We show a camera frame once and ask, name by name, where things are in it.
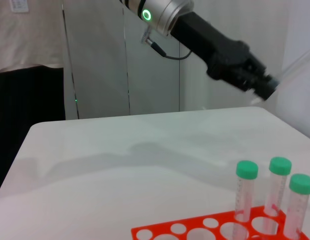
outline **black pants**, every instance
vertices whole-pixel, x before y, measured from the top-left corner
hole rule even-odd
[[[63,68],[0,73],[0,187],[30,127],[65,120]]]

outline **black cable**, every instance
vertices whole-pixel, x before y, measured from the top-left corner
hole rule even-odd
[[[191,54],[192,54],[192,51],[190,51],[189,54],[187,54],[186,56],[183,56],[183,57],[165,56],[164,58],[172,59],[172,60],[185,60],[185,59],[188,58]]]
[[[167,58],[167,59],[172,59],[172,60],[178,60],[178,61],[184,60],[184,59],[188,58],[192,53],[192,51],[190,51],[189,54],[187,54],[184,57],[173,57],[173,56],[167,56],[166,52],[155,42],[152,42],[152,44],[150,46],[153,50],[155,50],[162,57]]]

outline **green led ring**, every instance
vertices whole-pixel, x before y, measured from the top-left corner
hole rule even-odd
[[[151,19],[151,13],[148,10],[143,10],[144,19],[149,21]]]

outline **plastic tube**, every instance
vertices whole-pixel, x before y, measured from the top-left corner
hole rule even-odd
[[[310,195],[310,176],[294,174],[290,178],[289,188],[291,192],[284,226],[284,236],[290,240],[298,240]]]
[[[274,157],[269,164],[270,188],[266,198],[264,213],[271,217],[279,214],[280,206],[285,190],[287,176],[291,171],[291,162],[283,157]],[[276,233],[277,224],[265,218],[263,222],[263,234],[273,235]]]
[[[237,164],[236,174],[237,192],[235,205],[235,219],[239,222],[246,223],[250,219],[250,210],[254,195],[254,180],[258,175],[258,166],[252,161],[240,161]],[[247,230],[235,225],[233,229],[234,240],[245,240]]]

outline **white shirt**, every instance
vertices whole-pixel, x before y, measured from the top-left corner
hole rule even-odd
[[[0,72],[63,66],[60,0],[28,0],[29,12],[13,13],[0,0]]]

